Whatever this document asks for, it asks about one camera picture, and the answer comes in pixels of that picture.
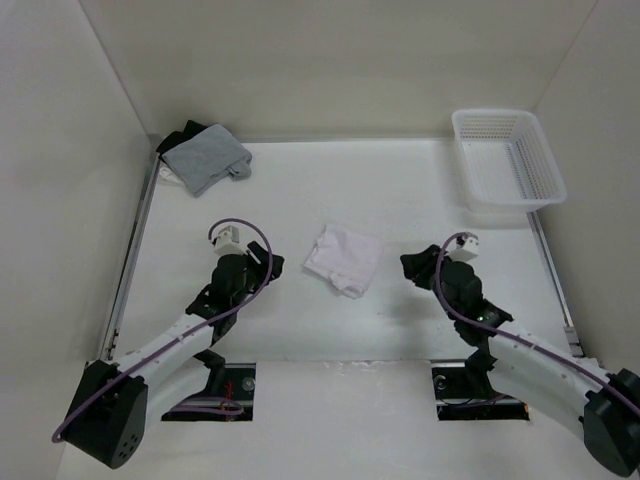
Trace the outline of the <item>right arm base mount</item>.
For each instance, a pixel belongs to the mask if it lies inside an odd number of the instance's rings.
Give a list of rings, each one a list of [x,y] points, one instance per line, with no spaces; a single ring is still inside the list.
[[[528,406],[497,392],[488,373],[495,360],[476,351],[466,360],[431,363],[436,415],[440,421],[529,421]]]

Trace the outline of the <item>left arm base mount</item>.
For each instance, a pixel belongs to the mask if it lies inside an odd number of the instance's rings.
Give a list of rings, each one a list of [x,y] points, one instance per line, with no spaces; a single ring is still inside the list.
[[[219,354],[205,350],[194,356],[204,367],[207,380],[203,388],[191,394],[182,411],[171,411],[162,422],[250,422],[254,414],[256,363],[227,363]]]

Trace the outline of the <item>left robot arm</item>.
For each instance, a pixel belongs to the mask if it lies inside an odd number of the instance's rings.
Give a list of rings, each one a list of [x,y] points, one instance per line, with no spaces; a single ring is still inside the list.
[[[85,367],[54,440],[118,469],[150,425],[172,410],[189,412],[184,400],[219,395],[224,360],[211,348],[240,309],[281,276],[284,263],[255,241],[243,253],[220,256],[209,283],[174,325],[137,350]]]

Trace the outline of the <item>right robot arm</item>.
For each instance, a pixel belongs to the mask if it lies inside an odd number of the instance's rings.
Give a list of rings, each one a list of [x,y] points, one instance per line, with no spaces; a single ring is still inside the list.
[[[468,263],[438,245],[400,257],[404,277],[434,294],[460,338],[472,347],[464,384],[541,411],[582,440],[603,468],[622,478],[639,469],[639,377],[580,361],[523,329],[483,294]]]

